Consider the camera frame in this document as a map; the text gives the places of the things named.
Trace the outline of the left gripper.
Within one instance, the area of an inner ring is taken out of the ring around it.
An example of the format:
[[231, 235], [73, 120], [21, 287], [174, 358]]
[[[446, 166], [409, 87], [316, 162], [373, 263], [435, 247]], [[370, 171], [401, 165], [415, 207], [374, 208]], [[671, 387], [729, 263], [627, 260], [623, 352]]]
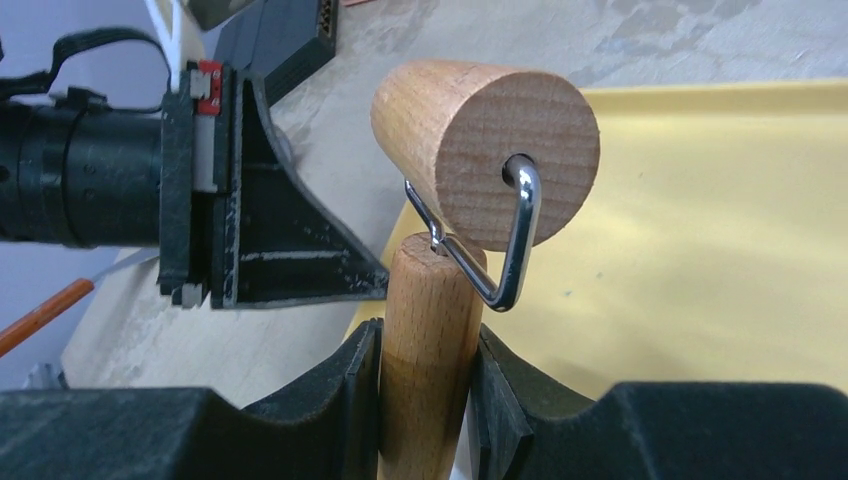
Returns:
[[[208, 293], [203, 202], [223, 190], [215, 167], [223, 80], [221, 63], [190, 61], [162, 101], [157, 284], [184, 309]], [[385, 299], [388, 270], [297, 173], [261, 79], [232, 70], [227, 88], [229, 185], [214, 203], [212, 308]]]

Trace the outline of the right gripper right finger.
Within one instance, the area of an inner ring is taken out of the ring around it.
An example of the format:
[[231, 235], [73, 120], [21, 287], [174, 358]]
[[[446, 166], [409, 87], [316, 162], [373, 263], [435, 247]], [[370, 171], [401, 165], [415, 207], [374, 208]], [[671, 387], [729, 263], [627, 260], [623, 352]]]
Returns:
[[824, 385], [623, 382], [589, 399], [479, 336], [477, 479], [843, 479], [847, 398]]

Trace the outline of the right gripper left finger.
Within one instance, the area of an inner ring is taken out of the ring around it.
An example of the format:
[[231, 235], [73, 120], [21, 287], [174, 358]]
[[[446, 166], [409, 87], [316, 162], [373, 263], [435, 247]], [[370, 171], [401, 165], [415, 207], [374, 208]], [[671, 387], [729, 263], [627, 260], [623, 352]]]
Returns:
[[1, 397], [5, 479], [372, 479], [382, 324], [238, 408], [209, 388]]

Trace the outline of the wooden dough roller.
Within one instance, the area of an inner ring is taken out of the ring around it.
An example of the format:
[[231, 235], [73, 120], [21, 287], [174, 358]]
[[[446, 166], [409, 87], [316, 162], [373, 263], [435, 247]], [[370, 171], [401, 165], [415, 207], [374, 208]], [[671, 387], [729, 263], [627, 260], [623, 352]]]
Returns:
[[370, 121], [426, 227], [404, 238], [391, 262], [378, 475], [445, 479], [483, 311], [516, 305], [532, 249], [585, 203], [600, 130], [562, 76], [437, 59], [393, 69]]

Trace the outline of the yellow tray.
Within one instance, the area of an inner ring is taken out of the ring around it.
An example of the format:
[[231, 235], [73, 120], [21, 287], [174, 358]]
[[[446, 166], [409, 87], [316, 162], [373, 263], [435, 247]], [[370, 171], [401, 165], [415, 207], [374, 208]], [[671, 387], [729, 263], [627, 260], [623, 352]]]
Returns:
[[595, 398], [620, 381], [847, 387], [847, 83], [588, 89], [601, 162], [484, 324]]

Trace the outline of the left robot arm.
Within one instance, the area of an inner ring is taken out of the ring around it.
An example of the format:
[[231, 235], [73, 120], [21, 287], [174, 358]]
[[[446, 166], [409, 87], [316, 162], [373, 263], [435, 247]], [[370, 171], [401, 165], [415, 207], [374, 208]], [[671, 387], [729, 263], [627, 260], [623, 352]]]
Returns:
[[160, 292], [183, 308], [384, 299], [387, 269], [301, 180], [253, 74], [192, 62], [151, 110], [78, 87], [23, 102], [70, 57], [147, 40], [123, 27], [70, 34], [48, 70], [2, 80], [2, 240], [154, 247]]

